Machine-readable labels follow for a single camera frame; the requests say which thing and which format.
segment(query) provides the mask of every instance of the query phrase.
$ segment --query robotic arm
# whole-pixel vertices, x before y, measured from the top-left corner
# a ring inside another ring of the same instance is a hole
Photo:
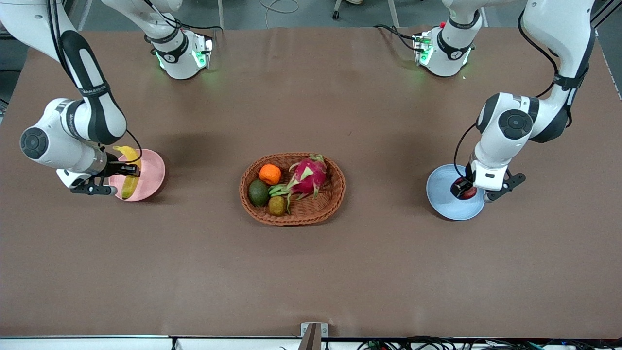
[[[176,12],[182,0],[101,0],[129,18],[145,32],[155,48],[160,67],[174,79],[188,79],[207,67],[212,40],[182,29],[170,12]]]
[[[418,62],[436,75],[456,74],[466,63],[471,41],[481,27],[478,6],[506,2],[443,0],[450,9],[450,19],[444,28],[436,27],[415,38],[423,49],[417,53]],[[587,74],[595,41],[590,25],[593,3],[576,0],[568,5],[565,0],[538,0],[527,4],[524,27],[559,57],[559,73],[553,79],[550,97],[544,100],[497,93],[486,101],[475,123],[481,133],[480,142],[470,156],[466,175],[451,188],[456,198],[469,199],[476,188],[486,190],[486,202],[511,192],[525,180],[523,174],[505,180],[512,158],[528,140],[553,140],[572,122],[570,108]]]
[[[58,18],[57,26],[52,25],[52,14]],[[64,185],[76,193],[114,194],[114,187],[103,184],[105,177],[138,176],[136,166],[119,162],[97,145],[119,140],[127,123],[93,51],[72,26],[61,0],[0,0],[0,22],[16,39],[59,61],[83,97],[51,101],[41,119],[23,132],[24,154],[57,169]]]

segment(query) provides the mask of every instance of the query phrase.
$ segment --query dragon fruit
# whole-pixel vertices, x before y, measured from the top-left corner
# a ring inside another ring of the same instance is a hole
[[[293,194],[300,194],[297,200],[301,200],[313,193],[313,198],[317,198],[320,187],[326,181],[326,163],[321,154],[310,154],[309,158],[293,164],[289,171],[294,169],[292,179],[286,185],[275,185],[268,189],[271,197],[283,196],[287,194],[287,212],[289,202]]]

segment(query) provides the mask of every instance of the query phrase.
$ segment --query avocado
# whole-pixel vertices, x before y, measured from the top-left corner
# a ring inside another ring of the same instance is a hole
[[[256,207],[265,206],[268,202],[268,186],[257,179],[248,186],[248,198]]]

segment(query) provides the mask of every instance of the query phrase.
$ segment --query green led light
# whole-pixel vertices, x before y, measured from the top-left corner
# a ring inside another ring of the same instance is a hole
[[[421,64],[427,65],[430,62],[430,57],[434,53],[434,48],[432,45],[428,46],[428,48],[421,53]]]
[[[462,65],[467,64],[467,60],[468,60],[468,54],[471,53],[471,49],[468,49],[468,51],[465,53],[465,59],[464,61],[462,61]]]
[[[157,51],[155,52],[155,56],[157,57],[158,62],[160,62],[160,68],[165,69],[164,64],[162,63],[162,59],[160,58],[160,55],[157,53]]]
[[[204,54],[202,54],[200,51],[196,52],[196,51],[192,50],[192,55],[194,56],[195,61],[197,62],[197,66],[199,68],[205,67],[206,63],[205,63],[205,55]]]

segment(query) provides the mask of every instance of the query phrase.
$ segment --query orange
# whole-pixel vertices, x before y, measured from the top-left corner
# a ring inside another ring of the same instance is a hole
[[[274,164],[266,164],[259,171],[259,179],[268,185],[276,185],[281,180],[281,170]]]

